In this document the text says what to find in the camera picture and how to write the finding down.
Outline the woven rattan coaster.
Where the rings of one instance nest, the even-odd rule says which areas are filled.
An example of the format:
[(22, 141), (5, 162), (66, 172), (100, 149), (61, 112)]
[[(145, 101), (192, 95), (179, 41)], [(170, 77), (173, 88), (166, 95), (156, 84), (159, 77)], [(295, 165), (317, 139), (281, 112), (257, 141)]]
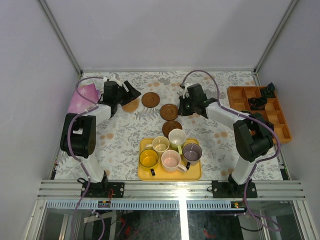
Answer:
[(122, 106), (122, 109), (127, 113), (132, 113), (137, 110), (137, 108), (139, 107), (139, 103), (140, 103), (140, 100), (137, 98), (131, 101), (130, 103)]

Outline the brown wooden coaster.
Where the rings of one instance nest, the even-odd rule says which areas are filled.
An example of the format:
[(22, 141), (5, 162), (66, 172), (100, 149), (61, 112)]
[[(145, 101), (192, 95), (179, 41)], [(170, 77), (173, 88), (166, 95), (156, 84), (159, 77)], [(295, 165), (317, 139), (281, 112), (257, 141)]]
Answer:
[(173, 121), (178, 117), (178, 108), (174, 104), (165, 104), (160, 108), (160, 116), (166, 121)]
[(154, 108), (160, 103), (160, 96), (155, 92), (147, 92), (142, 96), (141, 102), (147, 108)]
[(174, 130), (174, 129), (180, 129), (182, 130), (183, 127), (182, 125), (178, 122), (178, 121), (175, 121), (175, 120), (169, 120), (169, 121), (166, 121), (163, 126), (162, 126), (162, 133), (163, 135), (168, 138), (169, 137), (169, 133)]

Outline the white mug green handle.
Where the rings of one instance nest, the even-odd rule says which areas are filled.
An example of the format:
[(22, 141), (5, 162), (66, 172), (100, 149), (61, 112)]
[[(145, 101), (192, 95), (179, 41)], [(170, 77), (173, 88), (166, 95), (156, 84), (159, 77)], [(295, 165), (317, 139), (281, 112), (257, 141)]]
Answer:
[(169, 140), (170, 148), (172, 150), (177, 151), (179, 155), (182, 155), (183, 147), (187, 140), (186, 133), (179, 128), (173, 129), (168, 134), (168, 140)]

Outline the purple grey mug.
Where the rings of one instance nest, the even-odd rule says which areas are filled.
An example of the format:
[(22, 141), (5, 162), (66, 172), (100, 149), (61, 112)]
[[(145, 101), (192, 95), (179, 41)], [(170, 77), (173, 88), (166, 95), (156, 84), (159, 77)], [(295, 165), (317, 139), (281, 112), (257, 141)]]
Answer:
[(183, 147), (182, 160), (187, 170), (196, 165), (202, 157), (202, 148), (196, 143), (188, 143)]

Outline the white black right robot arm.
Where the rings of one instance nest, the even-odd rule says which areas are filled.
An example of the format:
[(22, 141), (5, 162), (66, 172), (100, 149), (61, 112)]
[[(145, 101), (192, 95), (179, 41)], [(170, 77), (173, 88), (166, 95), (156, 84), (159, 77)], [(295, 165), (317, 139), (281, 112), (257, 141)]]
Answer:
[[(223, 106), (216, 98), (207, 98), (199, 83), (181, 86), (184, 93), (179, 97), (178, 115), (196, 113), (233, 130), (239, 158), (229, 176), (227, 189), (231, 196), (240, 197), (260, 157), (273, 147), (275, 132), (259, 113), (240, 112)], [(172, 128), (166, 136), (140, 142), (138, 176), (143, 181), (198, 180), (202, 156), (203, 150), (197, 141), (187, 138), (183, 130)]]

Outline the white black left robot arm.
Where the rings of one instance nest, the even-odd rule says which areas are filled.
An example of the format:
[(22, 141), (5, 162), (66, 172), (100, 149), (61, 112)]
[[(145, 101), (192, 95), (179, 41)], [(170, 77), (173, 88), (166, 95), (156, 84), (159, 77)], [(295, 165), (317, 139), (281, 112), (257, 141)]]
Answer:
[(127, 80), (107, 79), (103, 91), (99, 93), (95, 84), (77, 86), (65, 116), (60, 139), (60, 149), (73, 157), (84, 170), (92, 183), (92, 191), (98, 197), (105, 197), (110, 190), (103, 181), (105, 172), (100, 166), (96, 154), (96, 128), (112, 118), (118, 106), (125, 106), (141, 95)]

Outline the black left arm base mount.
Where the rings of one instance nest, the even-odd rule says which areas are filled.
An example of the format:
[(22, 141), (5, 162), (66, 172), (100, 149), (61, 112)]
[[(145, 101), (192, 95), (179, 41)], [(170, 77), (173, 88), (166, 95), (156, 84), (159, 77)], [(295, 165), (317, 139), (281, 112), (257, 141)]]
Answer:
[(81, 196), (84, 198), (123, 198), (125, 191), (124, 182), (108, 181), (104, 176), (102, 182), (90, 183), (87, 192), (85, 192), (88, 181), (80, 177), (77, 182), (82, 185)]

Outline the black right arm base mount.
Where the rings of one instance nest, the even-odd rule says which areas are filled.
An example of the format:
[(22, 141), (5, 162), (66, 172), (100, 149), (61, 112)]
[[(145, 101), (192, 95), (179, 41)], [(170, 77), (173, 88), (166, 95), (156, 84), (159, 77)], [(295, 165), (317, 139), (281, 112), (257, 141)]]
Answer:
[[(215, 199), (243, 198), (245, 195), (245, 185), (245, 183), (237, 185), (228, 181), (211, 181), (212, 194)], [(246, 197), (248, 199), (256, 199), (258, 197), (256, 185), (252, 180), (248, 183)]]

